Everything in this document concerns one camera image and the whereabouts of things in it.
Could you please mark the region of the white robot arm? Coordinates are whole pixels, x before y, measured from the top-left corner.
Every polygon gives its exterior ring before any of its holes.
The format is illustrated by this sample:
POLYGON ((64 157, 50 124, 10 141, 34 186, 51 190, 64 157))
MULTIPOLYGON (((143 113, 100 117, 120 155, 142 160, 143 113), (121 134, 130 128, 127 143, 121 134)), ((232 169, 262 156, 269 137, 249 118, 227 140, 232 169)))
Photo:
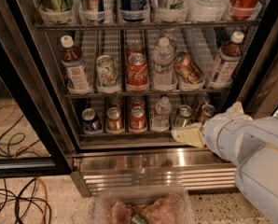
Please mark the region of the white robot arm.
POLYGON ((175 141, 208 147, 236 167, 234 179, 243 196, 278 224, 278 118, 252 119, 234 103, 206 123, 174 128, 175 141))

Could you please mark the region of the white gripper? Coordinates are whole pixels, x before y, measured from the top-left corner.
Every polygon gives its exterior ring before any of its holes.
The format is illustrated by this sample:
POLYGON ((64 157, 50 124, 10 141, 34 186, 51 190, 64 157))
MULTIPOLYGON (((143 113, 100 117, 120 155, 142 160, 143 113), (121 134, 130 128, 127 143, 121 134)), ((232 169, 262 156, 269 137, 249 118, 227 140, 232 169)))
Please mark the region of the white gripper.
POLYGON ((173 139, 178 143, 193 147, 205 147, 206 144, 211 151, 225 160, 226 157, 218 146, 218 139, 222 130, 234 120, 252 120, 250 116, 244 114, 241 102, 235 102, 232 108, 234 112, 217 114, 208 119, 204 127, 200 123, 193 123, 186 127, 172 129, 173 139))

